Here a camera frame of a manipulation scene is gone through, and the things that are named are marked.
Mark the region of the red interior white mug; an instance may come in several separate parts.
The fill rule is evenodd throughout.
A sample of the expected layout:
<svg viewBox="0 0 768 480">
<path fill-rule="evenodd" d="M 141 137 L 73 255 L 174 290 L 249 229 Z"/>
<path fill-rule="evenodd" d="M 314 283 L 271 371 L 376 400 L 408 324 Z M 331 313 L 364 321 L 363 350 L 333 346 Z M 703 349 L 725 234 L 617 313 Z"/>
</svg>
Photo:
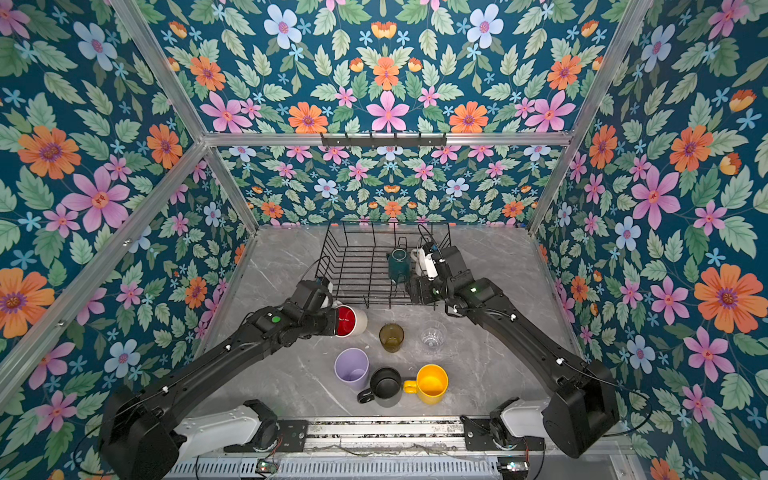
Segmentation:
<svg viewBox="0 0 768 480">
<path fill-rule="evenodd" d="M 337 307 L 336 336 L 347 338 L 364 333 L 368 327 L 368 316 L 360 308 L 348 305 Z"/>
</svg>

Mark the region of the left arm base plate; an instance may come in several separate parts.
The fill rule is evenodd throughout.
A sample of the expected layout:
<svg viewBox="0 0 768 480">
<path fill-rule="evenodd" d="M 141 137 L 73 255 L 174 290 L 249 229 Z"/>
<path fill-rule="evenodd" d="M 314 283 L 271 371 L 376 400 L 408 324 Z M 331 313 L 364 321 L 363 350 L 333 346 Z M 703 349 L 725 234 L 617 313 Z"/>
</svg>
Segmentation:
<svg viewBox="0 0 768 480">
<path fill-rule="evenodd" d="M 269 453 L 300 453 L 308 438 L 309 422 L 302 419 L 279 419 L 266 430 Z"/>
</svg>

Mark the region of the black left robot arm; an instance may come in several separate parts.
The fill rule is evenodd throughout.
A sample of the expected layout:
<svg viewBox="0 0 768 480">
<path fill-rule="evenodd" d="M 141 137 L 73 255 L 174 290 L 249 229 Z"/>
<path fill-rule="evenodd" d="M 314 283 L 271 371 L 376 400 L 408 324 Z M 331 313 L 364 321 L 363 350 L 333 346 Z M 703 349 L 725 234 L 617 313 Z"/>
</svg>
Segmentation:
<svg viewBox="0 0 768 480">
<path fill-rule="evenodd" d="M 248 313 L 222 342 L 140 392 L 121 386 L 104 405 L 98 451 L 121 479 L 161 479 L 191 439 L 177 428 L 202 401 L 239 375 L 299 339 L 336 334 L 330 282 L 300 281 L 278 306 Z"/>
</svg>

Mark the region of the white faceted mug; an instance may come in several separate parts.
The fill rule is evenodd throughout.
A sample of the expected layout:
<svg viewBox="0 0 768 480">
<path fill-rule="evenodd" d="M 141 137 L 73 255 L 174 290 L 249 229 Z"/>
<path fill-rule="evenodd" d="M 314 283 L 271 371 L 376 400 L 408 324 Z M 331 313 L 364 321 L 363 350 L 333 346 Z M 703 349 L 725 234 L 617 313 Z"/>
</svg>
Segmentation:
<svg viewBox="0 0 768 480">
<path fill-rule="evenodd" d="M 423 248 L 415 248 L 411 251 L 411 258 L 418 277 L 426 277 L 428 280 L 434 280 L 438 277 L 431 253 L 426 253 Z"/>
</svg>

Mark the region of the green mug cream interior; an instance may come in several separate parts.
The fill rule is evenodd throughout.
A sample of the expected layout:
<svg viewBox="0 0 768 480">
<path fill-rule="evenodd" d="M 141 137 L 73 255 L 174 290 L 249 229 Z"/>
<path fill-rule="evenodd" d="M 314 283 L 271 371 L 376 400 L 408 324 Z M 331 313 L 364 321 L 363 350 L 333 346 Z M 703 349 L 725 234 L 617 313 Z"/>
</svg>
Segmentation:
<svg viewBox="0 0 768 480">
<path fill-rule="evenodd" d="M 410 253 L 407 239 L 400 237 L 395 247 L 386 255 L 388 276 L 393 284 L 404 284 L 411 276 Z"/>
</svg>

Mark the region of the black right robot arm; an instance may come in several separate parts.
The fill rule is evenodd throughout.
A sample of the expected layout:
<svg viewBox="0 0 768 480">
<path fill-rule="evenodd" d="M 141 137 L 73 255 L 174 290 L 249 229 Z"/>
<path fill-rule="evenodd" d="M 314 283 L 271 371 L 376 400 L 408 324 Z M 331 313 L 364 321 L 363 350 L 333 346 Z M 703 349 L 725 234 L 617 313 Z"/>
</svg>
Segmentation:
<svg viewBox="0 0 768 480">
<path fill-rule="evenodd" d="M 447 315 L 466 317 L 492 334 L 548 394 L 537 401 L 514 397 L 490 413 L 489 429 L 498 445 L 538 437 L 578 458 L 618 423 L 617 384 L 609 369 L 583 360 L 546 335 L 498 285 L 475 277 L 457 247 L 429 242 L 410 257 L 423 302 L 441 300 Z"/>
</svg>

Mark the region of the black wire dish rack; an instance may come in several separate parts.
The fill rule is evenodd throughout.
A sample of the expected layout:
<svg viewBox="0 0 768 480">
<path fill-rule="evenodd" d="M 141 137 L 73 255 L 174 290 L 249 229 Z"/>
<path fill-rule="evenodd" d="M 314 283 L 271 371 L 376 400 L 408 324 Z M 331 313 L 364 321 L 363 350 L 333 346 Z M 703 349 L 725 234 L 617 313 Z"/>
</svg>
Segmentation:
<svg viewBox="0 0 768 480">
<path fill-rule="evenodd" d="M 388 276 L 386 255 L 400 237 L 407 239 L 411 276 L 417 276 L 411 251 L 423 248 L 435 253 L 452 244 L 447 223 L 372 223 L 342 221 L 330 224 L 315 264 L 315 277 L 333 283 L 333 295 L 341 303 L 366 308 L 412 304 L 404 284 L 393 284 Z"/>
</svg>

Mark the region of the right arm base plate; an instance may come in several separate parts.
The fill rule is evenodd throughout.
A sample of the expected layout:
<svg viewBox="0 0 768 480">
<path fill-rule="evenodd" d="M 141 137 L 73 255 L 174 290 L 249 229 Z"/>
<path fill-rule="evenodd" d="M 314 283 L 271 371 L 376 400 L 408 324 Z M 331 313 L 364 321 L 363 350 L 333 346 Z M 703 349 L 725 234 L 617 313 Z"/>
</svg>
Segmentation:
<svg viewBox="0 0 768 480">
<path fill-rule="evenodd" d="M 515 437 L 500 420 L 474 418 L 462 415 L 465 448 L 469 451 L 543 451 L 546 446 L 540 437 Z"/>
</svg>

